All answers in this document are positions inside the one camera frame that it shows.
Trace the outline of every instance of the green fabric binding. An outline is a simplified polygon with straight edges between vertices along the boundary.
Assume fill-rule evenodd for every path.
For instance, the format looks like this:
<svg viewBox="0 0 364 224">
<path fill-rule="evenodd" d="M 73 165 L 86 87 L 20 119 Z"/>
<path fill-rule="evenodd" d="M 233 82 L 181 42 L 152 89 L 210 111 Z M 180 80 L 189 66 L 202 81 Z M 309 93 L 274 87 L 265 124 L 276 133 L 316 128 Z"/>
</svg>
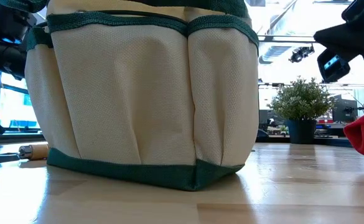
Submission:
<svg viewBox="0 0 364 224">
<path fill-rule="evenodd" d="M 0 0 L 0 4 L 3 6 L 25 12 L 39 12 L 46 6 L 48 2 L 49 0 Z"/>
<path fill-rule="evenodd" d="M 41 27 L 33 27 L 27 36 L 27 51 L 34 49 L 38 44 L 45 44 L 48 48 L 53 48 L 52 38 Z"/>
<path fill-rule="evenodd" d="M 160 17 L 117 17 L 102 12 L 77 12 L 62 15 L 49 15 L 47 23 L 51 33 L 75 29 L 88 24 L 103 24 L 108 26 L 155 25 L 174 29 L 186 35 L 186 25 L 167 18 Z"/>
<path fill-rule="evenodd" d="M 49 151 L 47 164 L 114 179 L 189 191 L 203 189 L 215 180 L 233 174 L 244 166 L 222 167 L 199 159 L 196 160 L 195 166 L 122 165 L 77 159 L 54 148 Z"/>
<path fill-rule="evenodd" d="M 246 35 L 252 43 L 256 45 L 256 48 L 259 47 L 259 39 L 255 31 L 250 27 L 250 25 L 235 16 L 211 15 L 198 17 L 189 22 L 189 25 L 187 26 L 187 35 L 190 35 L 197 30 L 208 28 L 237 29 Z"/>
<path fill-rule="evenodd" d="M 248 17 L 244 0 L 129 0 L 149 6 L 187 6 L 224 12 L 238 17 Z"/>
<path fill-rule="evenodd" d="M 149 6 L 186 6 L 224 12 L 239 17 L 248 17 L 244 0 L 129 0 L 140 2 Z M 27 12 L 42 10 L 49 0 L 0 0 L 7 7 L 16 8 Z"/>
</svg>

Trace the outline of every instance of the light wood surface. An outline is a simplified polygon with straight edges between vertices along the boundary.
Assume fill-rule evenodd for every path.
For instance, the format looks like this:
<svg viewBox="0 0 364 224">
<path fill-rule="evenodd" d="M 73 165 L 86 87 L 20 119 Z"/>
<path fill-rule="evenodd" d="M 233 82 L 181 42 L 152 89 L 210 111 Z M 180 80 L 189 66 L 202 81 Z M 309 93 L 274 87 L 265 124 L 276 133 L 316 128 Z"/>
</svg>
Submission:
<svg viewBox="0 0 364 224">
<path fill-rule="evenodd" d="M 0 223 L 364 223 L 364 156 L 256 144 L 236 175 L 184 192 L 46 166 L 0 164 Z"/>
</svg>

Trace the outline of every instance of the green leafy plant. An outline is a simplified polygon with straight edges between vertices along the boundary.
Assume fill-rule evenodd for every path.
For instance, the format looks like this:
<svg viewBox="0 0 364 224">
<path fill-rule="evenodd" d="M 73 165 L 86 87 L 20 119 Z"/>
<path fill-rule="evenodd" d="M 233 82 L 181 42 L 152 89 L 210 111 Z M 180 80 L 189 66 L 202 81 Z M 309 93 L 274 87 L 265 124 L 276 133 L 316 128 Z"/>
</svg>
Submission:
<svg viewBox="0 0 364 224">
<path fill-rule="evenodd" d="M 315 78 L 307 83 L 298 77 L 291 85 L 280 87 L 268 107 L 284 119 L 316 119 L 334 107 L 335 99 L 329 96 L 326 87 L 316 83 Z"/>
</svg>

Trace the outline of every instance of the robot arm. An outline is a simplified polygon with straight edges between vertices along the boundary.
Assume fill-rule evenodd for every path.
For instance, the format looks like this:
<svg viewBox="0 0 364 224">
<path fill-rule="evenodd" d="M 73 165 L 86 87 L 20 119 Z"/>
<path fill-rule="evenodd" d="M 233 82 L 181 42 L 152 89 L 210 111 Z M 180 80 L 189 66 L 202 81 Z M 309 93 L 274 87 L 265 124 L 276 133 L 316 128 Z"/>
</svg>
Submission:
<svg viewBox="0 0 364 224">
<path fill-rule="evenodd" d="M 342 12 L 345 24 L 317 31 L 314 39 L 327 49 L 317 58 L 325 83 L 336 82 L 350 71 L 349 61 L 364 58 L 364 0 L 355 0 Z"/>
</svg>

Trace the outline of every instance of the bag pocket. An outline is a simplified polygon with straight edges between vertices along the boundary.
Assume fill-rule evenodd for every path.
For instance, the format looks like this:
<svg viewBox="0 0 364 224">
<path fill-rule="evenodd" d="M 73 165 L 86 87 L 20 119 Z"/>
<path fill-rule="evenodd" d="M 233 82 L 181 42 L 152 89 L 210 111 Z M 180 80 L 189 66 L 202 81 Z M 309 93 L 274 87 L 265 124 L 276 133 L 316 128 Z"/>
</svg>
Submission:
<svg viewBox="0 0 364 224">
<path fill-rule="evenodd" d="M 83 159 L 195 163 L 183 22 L 100 12 L 47 20 Z"/>
<path fill-rule="evenodd" d="M 188 24 L 197 159 L 244 164 L 258 130 L 258 37 L 235 16 Z"/>
<path fill-rule="evenodd" d="M 32 28 L 27 50 L 26 83 L 42 133 L 50 147 L 80 158 L 50 34 Z"/>
</svg>

